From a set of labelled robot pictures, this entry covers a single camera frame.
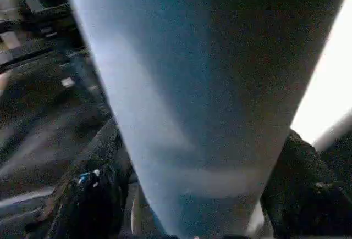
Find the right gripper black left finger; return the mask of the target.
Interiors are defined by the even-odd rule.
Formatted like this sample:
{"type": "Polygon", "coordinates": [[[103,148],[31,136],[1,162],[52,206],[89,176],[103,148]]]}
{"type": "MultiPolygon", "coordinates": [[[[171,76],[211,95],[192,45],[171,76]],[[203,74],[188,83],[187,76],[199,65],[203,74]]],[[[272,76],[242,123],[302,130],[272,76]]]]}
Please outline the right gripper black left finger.
{"type": "Polygon", "coordinates": [[[133,173],[117,122],[110,118],[69,165],[25,238],[116,238],[133,173]]]}

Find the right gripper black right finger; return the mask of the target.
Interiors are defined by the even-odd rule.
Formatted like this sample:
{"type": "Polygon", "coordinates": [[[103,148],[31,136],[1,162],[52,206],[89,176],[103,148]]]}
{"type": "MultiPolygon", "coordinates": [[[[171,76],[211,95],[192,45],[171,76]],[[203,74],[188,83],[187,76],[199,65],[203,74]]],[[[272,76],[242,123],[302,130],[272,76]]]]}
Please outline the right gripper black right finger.
{"type": "Polygon", "coordinates": [[[294,130],[285,140],[261,203],[275,238],[351,237],[351,195],[294,130]]]}

